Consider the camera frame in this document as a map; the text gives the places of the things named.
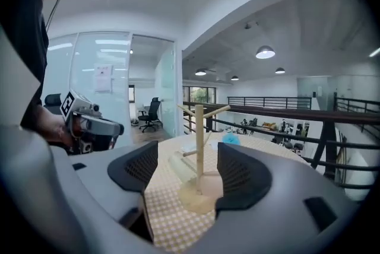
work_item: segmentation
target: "black railing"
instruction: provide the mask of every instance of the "black railing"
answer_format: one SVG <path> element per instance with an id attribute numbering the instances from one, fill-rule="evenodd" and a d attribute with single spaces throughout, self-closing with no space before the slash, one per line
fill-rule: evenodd
<path id="1" fill-rule="evenodd" d="M 229 105 L 272 109 L 311 109 L 310 97 L 228 97 Z"/>
<path id="2" fill-rule="evenodd" d="M 334 110 L 352 113 L 370 113 L 380 116 L 380 102 L 349 98 L 334 98 Z M 362 132 L 367 132 L 380 141 L 380 126 L 357 124 Z"/>
<path id="3" fill-rule="evenodd" d="M 199 103 L 191 103 L 191 102 L 184 102 L 184 105 L 187 106 L 195 106 Z M 223 107 L 222 104 L 202 104 L 205 107 L 205 113 L 212 112 L 213 110 L 216 110 L 220 107 Z M 306 158 L 303 157 L 303 159 L 311 164 L 311 167 L 316 169 L 317 166 L 325 166 L 326 170 L 327 168 L 335 168 L 335 169 L 344 169 L 344 170 L 354 170 L 354 171 L 366 171 L 366 172 L 378 172 L 380 171 L 380 166 L 351 166 L 348 164 L 340 164 L 336 162 L 328 162 L 328 161 L 321 161 L 322 153 L 325 148 L 358 148 L 362 150 L 380 150 L 380 145 L 370 145 L 370 144 L 357 144 L 357 143 L 348 143 L 348 142 L 338 142 L 333 141 L 328 138 L 328 129 L 331 127 L 331 124 L 333 122 L 336 123 L 352 123 L 352 124 L 358 124 L 361 125 L 362 123 L 370 123 L 373 125 L 380 124 L 380 117 L 374 114 L 367 114 L 367 113 L 347 113 L 347 112 L 325 112 L 325 111 L 315 111 L 315 110 L 275 110 L 273 113 L 273 110 L 264 109 L 261 107 L 244 107 L 242 106 L 234 106 L 231 105 L 230 112 L 238 112 L 238 113 L 247 113 L 247 114 L 254 114 L 254 115 L 263 115 L 263 116 L 276 116 L 281 118 L 289 118 L 289 119 L 301 119 L 302 117 L 305 118 L 305 120 L 312 120 L 312 121 L 323 121 L 323 128 L 321 132 L 320 139 L 316 138 L 308 138 L 305 136 L 296 136 L 296 135 L 289 135 L 284 134 L 282 132 L 275 132 L 275 131 L 269 131 L 267 129 L 262 129 L 258 127 L 253 126 L 245 126 L 240 125 L 232 122 L 227 122 L 223 120 L 218 120 L 214 118 L 207 118 L 206 119 L 206 126 L 204 128 L 206 129 L 206 132 L 213 131 L 210 126 L 213 125 L 213 122 L 221 123 L 227 126 L 233 126 L 235 128 L 239 129 L 246 129 L 247 131 L 251 132 L 257 132 L 261 134 L 271 135 L 273 137 L 280 137 L 280 138 L 286 138 L 286 139 L 293 139 L 297 141 L 302 142 L 310 142 L 310 143 L 316 143 L 318 144 L 317 149 L 315 151 L 313 158 Z M 190 131 L 195 132 L 195 130 L 189 128 L 188 126 L 184 125 L 184 127 L 188 128 Z M 348 185 L 341 182 L 334 182 L 337 186 L 345 189 L 370 189 L 372 185 Z"/>

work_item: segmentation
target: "white device casing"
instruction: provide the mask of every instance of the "white device casing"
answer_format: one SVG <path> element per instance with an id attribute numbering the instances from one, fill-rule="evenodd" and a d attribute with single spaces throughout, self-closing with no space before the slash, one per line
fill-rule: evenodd
<path id="1" fill-rule="evenodd" d="M 92 106 L 93 103 L 88 98 L 84 97 L 84 95 L 75 90 L 70 90 L 63 101 L 60 110 L 66 122 L 71 112 L 77 111 L 81 107 L 91 109 Z"/>

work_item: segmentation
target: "wooden floor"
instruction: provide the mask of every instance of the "wooden floor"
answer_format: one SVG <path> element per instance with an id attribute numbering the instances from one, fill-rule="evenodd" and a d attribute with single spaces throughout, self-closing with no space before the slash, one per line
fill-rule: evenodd
<path id="1" fill-rule="evenodd" d="M 131 132 L 132 132 L 132 138 L 134 144 L 146 142 L 146 141 L 154 141 L 157 140 L 158 142 L 168 140 L 171 137 L 167 134 L 167 132 L 161 127 L 161 124 L 159 126 L 155 126 L 156 131 L 154 131 L 153 128 L 147 128 L 144 133 L 142 133 L 141 128 L 138 129 L 138 126 L 131 126 Z"/>

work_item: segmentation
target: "checkered cloth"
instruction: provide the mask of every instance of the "checkered cloth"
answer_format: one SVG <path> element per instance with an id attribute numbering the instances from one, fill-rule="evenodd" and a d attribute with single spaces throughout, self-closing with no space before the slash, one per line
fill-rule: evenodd
<path id="1" fill-rule="evenodd" d="M 213 133 L 210 140 L 221 141 L 224 133 Z M 307 164 L 290 150 L 254 136 L 238 135 L 241 145 L 290 158 Z M 195 134 L 159 143 L 159 165 L 145 190 L 148 216 L 154 234 L 154 244 L 168 252 L 181 253 L 195 243 L 213 224 L 215 211 L 198 215 L 186 211 L 178 198 L 181 181 L 171 169 L 168 159 L 185 144 L 195 141 Z M 196 162 L 196 155 L 187 157 Z M 217 152 L 207 144 L 204 148 L 204 171 L 217 171 Z"/>

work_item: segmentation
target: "blue object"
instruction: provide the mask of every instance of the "blue object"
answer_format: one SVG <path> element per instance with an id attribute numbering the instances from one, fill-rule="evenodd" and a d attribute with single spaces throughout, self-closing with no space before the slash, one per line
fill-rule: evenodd
<path id="1" fill-rule="evenodd" d="M 233 133 L 225 134 L 221 141 L 223 143 L 237 144 L 240 145 L 240 140 L 238 136 L 235 136 Z"/>

